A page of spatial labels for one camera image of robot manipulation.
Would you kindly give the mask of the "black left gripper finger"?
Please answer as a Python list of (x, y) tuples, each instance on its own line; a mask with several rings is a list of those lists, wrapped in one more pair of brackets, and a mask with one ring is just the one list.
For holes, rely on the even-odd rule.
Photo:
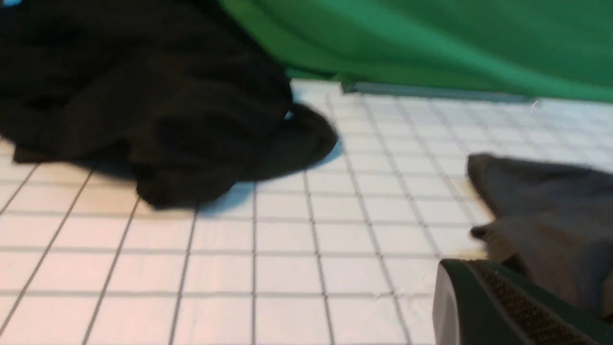
[(438, 263), (437, 345), (610, 345), (612, 325), (488, 260)]

